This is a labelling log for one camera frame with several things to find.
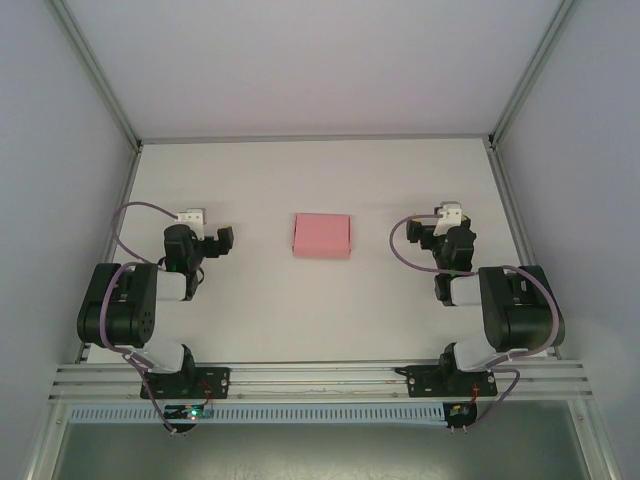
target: aluminum frame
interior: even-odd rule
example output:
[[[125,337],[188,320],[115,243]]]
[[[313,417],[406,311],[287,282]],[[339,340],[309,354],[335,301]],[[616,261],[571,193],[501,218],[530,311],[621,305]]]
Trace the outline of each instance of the aluminum frame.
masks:
[[[84,38],[78,22],[73,16],[73,12],[65,0],[45,0],[51,11],[51,15],[60,27],[62,34],[66,37],[69,46],[76,54],[78,61],[82,65],[87,77],[91,81],[96,93],[111,114],[118,129],[129,142],[132,150],[137,153],[140,146],[140,139],[131,126],[122,105],[118,102],[107,77],[104,75],[98,60],[91,50],[89,43]]]
[[[519,258],[523,264],[532,263],[533,250],[502,159],[488,138],[483,140]],[[123,187],[123,201],[131,192],[138,161],[139,155],[136,155]],[[113,255],[112,243],[105,248],[105,258]],[[549,353],[548,357],[525,358],[510,363],[510,366],[521,369],[523,378],[507,401],[566,401],[589,474],[594,479],[617,480],[619,472],[581,362],[561,360],[553,351]],[[395,374],[393,369],[417,363],[434,364],[435,360],[225,365],[232,368],[230,397],[219,403],[264,407],[313,403],[409,405],[424,403],[425,400],[436,403],[468,400],[410,398],[406,379]],[[146,402],[139,398],[140,382],[136,376],[125,364],[61,365],[52,386],[46,421],[39,429],[37,448],[27,478],[53,478],[59,452],[63,448],[64,431],[75,406],[133,406]],[[499,392],[511,382],[510,374],[497,373],[496,378]],[[487,400],[493,399],[479,399],[480,402]]]
[[[547,60],[551,57],[553,50],[581,1],[582,0],[561,0],[558,4],[558,8],[556,8],[547,29],[542,35],[540,43],[524,69],[520,80],[518,80],[518,84],[511,94],[491,134],[491,138],[496,144],[501,143],[509,133],[511,125],[515,122],[518,113],[520,113],[538,77],[542,73],[542,70],[544,70]]]

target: black bracket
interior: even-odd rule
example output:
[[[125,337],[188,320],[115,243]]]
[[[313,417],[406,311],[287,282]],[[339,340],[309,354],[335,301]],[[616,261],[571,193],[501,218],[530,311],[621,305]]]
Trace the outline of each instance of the black bracket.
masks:
[[[202,280],[198,271],[205,258],[227,255],[233,248],[233,229],[218,229],[218,240],[213,236],[198,240],[188,225],[172,225],[164,231],[164,264],[169,272],[182,273],[186,277],[187,291],[184,300],[191,300]]]
[[[446,235],[434,236],[435,225],[422,225],[419,220],[407,222],[407,240],[410,243],[420,242],[422,250],[431,250],[436,265],[441,270],[471,271],[473,258],[473,242],[476,234],[471,231],[471,219],[463,216],[457,227],[452,227]],[[435,276],[436,298],[446,307],[453,306],[451,300],[451,281],[455,275],[441,273]]]
[[[445,379],[439,365],[409,365],[395,372],[407,377],[407,390],[411,398],[471,397],[474,384],[479,397],[498,394],[496,379],[489,372],[458,372]]]
[[[463,428],[475,423],[478,419],[478,405],[460,403],[444,403],[444,419],[447,428]]]
[[[159,400],[224,400],[229,393],[231,369],[197,367],[191,351],[184,346],[182,369],[176,373],[145,373],[153,396]],[[140,398],[148,399],[144,385]]]
[[[104,348],[100,337],[100,309],[107,286],[119,263],[99,263],[93,271],[82,307],[78,313],[78,337],[85,343]],[[106,330],[113,345],[142,348],[153,334],[156,316],[156,285],[158,267],[137,263],[135,270],[126,271],[118,280],[109,298]]]

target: white joint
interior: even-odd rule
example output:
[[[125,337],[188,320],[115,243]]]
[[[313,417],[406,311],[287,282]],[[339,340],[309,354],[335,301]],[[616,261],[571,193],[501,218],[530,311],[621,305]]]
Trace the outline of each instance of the white joint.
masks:
[[[175,373],[182,369],[184,347],[173,340],[165,340],[160,335],[154,335],[142,348],[135,353],[153,365],[152,373]]]
[[[204,226],[207,224],[204,208],[187,208],[186,212],[178,213],[176,223],[189,226],[195,232],[198,240],[204,240]]]
[[[459,203],[443,203],[437,211],[440,218],[433,232],[435,237],[446,235],[451,227],[462,224],[462,206]]]
[[[463,372],[483,372],[487,369],[485,366],[487,363],[503,357],[512,362],[513,354],[524,350],[526,349],[514,348],[506,353],[496,352],[495,348],[489,344],[484,330],[481,330],[456,343],[453,347],[453,354],[458,369]]]
[[[480,277],[458,277],[451,280],[451,303],[455,306],[482,305]]]
[[[178,272],[158,270],[156,301],[181,302],[187,296],[187,277]]]

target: wire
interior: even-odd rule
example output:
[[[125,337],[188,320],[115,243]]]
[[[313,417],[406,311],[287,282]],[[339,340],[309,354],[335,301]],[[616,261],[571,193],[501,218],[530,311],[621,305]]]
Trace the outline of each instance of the wire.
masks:
[[[162,267],[164,266],[164,262],[167,259],[167,257],[162,257],[160,260],[158,260],[157,265],[158,268],[162,269]],[[200,280],[198,280],[198,285],[202,285],[202,283],[204,282],[204,269],[202,267],[198,268],[198,271],[202,274],[202,277],[200,277]]]
[[[115,289],[116,284],[118,283],[118,280],[120,279],[122,274],[127,270],[127,268],[133,267],[135,265],[136,264],[133,262],[125,263],[124,265],[122,265],[120,268],[118,268],[118,270],[116,270],[116,272],[113,274],[113,277],[111,277],[111,281],[109,282],[109,285],[107,285],[107,289],[104,292],[104,298],[102,299],[102,306],[100,307],[100,340],[102,341],[102,344],[106,348],[108,348],[112,352],[120,353],[122,355],[122,358],[124,358],[124,360],[129,365],[135,368],[136,372],[138,372],[138,374],[140,375],[140,378],[142,379],[142,384],[144,385],[144,388],[146,389],[147,394],[149,395],[149,400],[151,400],[151,403],[153,404],[153,408],[155,409],[156,413],[164,423],[164,426],[173,435],[177,430],[173,425],[171,425],[171,423],[169,423],[169,420],[167,420],[167,418],[164,416],[164,413],[162,412],[162,409],[158,405],[158,402],[153,395],[153,391],[149,386],[149,382],[147,382],[147,379],[144,376],[145,370],[140,366],[140,363],[142,363],[147,367],[147,369],[150,369],[150,368],[153,368],[153,364],[150,363],[145,358],[137,355],[135,352],[132,352],[129,349],[113,346],[113,344],[109,341],[107,337],[107,309],[109,308],[109,300],[111,299],[111,294],[113,293],[113,290]]]
[[[471,408],[473,405],[475,405],[476,400],[478,399],[478,384],[477,383],[473,383],[473,385],[471,386],[471,391],[473,392],[471,394],[471,401],[469,402],[469,404],[467,405],[467,408]]]
[[[204,380],[202,382],[200,382],[200,385],[202,385],[204,388],[206,388],[207,390],[205,390],[205,393],[207,394],[207,399],[205,400],[205,402],[200,405],[200,408],[202,408],[202,411],[204,412],[204,407],[207,406],[207,403],[211,402],[211,411],[213,411],[213,401],[211,399],[211,395],[210,392],[213,390],[211,388],[211,386],[205,382]]]
[[[442,270],[438,268],[422,267],[420,265],[416,265],[415,263],[411,263],[410,261],[405,259],[402,255],[400,255],[400,253],[396,249],[393,243],[393,238],[398,228],[400,228],[400,226],[404,225],[405,223],[411,220],[416,220],[419,218],[440,218],[440,217],[441,216],[438,214],[410,215],[400,220],[398,223],[396,223],[393,226],[393,228],[391,229],[391,233],[389,234],[389,247],[391,248],[391,251],[393,252],[395,257],[398,260],[400,260],[402,263],[404,263],[408,267],[411,267],[415,270],[419,270],[421,272],[445,273],[445,274],[457,275],[457,276],[477,275],[478,272],[459,272],[456,270]],[[558,336],[558,330],[560,329],[560,312],[558,311],[558,305],[556,304],[556,301],[553,298],[553,295],[551,295],[551,292],[547,290],[547,288],[542,284],[542,282],[540,282],[540,280],[538,280],[536,277],[531,275],[529,272],[519,267],[514,267],[513,265],[501,265],[499,268],[516,272],[518,275],[521,275],[522,277],[529,280],[529,282],[531,282],[533,286],[538,289],[538,291],[542,294],[542,296],[546,300],[551,310],[551,322],[552,322],[551,333],[549,334],[549,337],[547,338],[547,340],[538,348],[535,348],[533,350],[514,352],[512,354],[507,353],[505,355],[502,355],[498,358],[491,360],[485,365],[487,370],[493,370],[494,372],[498,372],[498,373],[502,373],[502,372],[513,373],[515,377],[511,385],[509,385],[509,387],[502,393],[502,395],[500,395],[500,397],[485,411],[484,415],[482,415],[478,420],[476,420],[475,423],[473,423],[473,425],[477,425],[478,422],[480,422],[480,420],[485,419],[490,412],[494,411],[496,407],[498,407],[502,402],[504,402],[504,399],[507,398],[507,396],[513,391],[513,389],[518,384],[518,381],[520,380],[520,372],[515,368],[510,367],[510,368],[495,369],[494,367],[496,367],[497,365],[500,365],[503,362],[506,362],[507,360],[511,360],[513,358],[529,357],[531,355],[536,355],[538,353],[544,352],[547,348],[553,345],[553,342],[555,342],[556,337]]]
[[[398,228],[400,228],[402,225],[404,225],[407,222],[410,222],[411,220],[417,220],[419,218],[441,218],[441,217],[442,215],[438,215],[438,214],[410,215],[400,220],[398,223],[396,223],[393,226],[393,228],[391,229],[391,233],[389,234],[389,247],[391,247],[391,251],[396,256],[396,258],[400,260],[402,263],[404,263],[407,267],[411,267],[414,270],[419,270],[421,272],[446,273],[448,275],[458,275],[458,276],[467,276],[467,277],[477,275],[477,272],[459,272],[457,270],[443,270],[440,268],[422,267],[420,265],[416,265],[415,263],[411,263],[409,260],[407,260],[402,255],[400,255],[400,252],[398,252],[398,250],[396,249],[396,246],[393,243],[393,237],[395,236]]]
[[[476,419],[475,422],[473,422],[471,425],[469,425],[468,427],[466,427],[464,430],[470,430],[472,428],[475,428],[479,423],[484,422],[487,417],[489,417],[493,412],[495,412],[496,407],[498,405],[500,405],[502,402],[504,402],[504,399],[507,398],[509,396],[509,394],[513,391],[514,388],[516,388],[516,385],[518,384],[518,382],[520,381],[520,370],[518,370],[517,368],[500,368],[500,369],[494,369],[493,370],[494,373],[513,373],[514,377],[513,377],[513,381],[511,382],[511,384],[507,387],[507,389],[502,392],[502,395],[500,395],[500,397],[498,398],[498,400],[496,400],[495,402],[493,402],[486,410],[485,412],[482,414],[482,416],[480,416],[478,419]]]
[[[120,235],[118,235],[118,226],[117,226],[117,224],[118,224],[118,218],[120,218],[120,214],[125,209],[127,209],[128,207],[131,207],[131,206],[134,206],[134,205],[153,208],[154,210],[157,210],[157,211],[159,211],[161,213],[164,213],[165,215],[167,215],[168,217],[171,217],[173,219],[177,219],[178,216],[174,215],[169,210],[165,210],[164,208],[159,207],[158,205],[154,205],[153,203],[149,203],[149,202],[127,202],[127,203],[123,203],[122,205],[120,205],[116,209],[115,212],[113,212],[113,216],[111,217],[111,232],[113,233],[113,238],[115,239],[116,243],[120,246],[120,248],[122,248],[125,252],[127,252],[133,258],[141,260],[144,263],[152,263],[151,261],[147,260],[146,258],[144,258],[144,257],[138,255],[137,253],[135,253],[134,251],[130,250],[124,243],[122,243],[122,240],[120,240]]]

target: white wall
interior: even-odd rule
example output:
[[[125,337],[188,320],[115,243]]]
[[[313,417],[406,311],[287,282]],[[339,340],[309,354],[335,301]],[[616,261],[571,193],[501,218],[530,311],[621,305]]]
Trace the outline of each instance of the white wall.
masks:
[[[425,294],[433,277],[398,262],[388,235],[401,218],[450,198],[486,242],[476,268],[517,261],[479,138],[147,145],[131,199],[173,212],[204,207],[206,232],[232,225],[235,234],[228,256],[203,263],[193,301],[158,303],[154,335],[189,345],[199,362],[438,358],[443,345],[482,330],[481,309]],[[294,258],[299,212],[351,215],[349,260]],[[170,223],[132,208],[122,241],[160,258]],[[409,261],[430,264],[401,233],[396,243]],[[118,250],[116,259],[131,257]],[[89,361],[122,359],[92,348]]]
[[[129,151],[42,0],[0,6],[0,478],[24,472]]]
[[[153,137],[489,133],[559,0],[68,0]]]
[[[640,3],[578,7],[503,148],[614,450],[638,478]]]

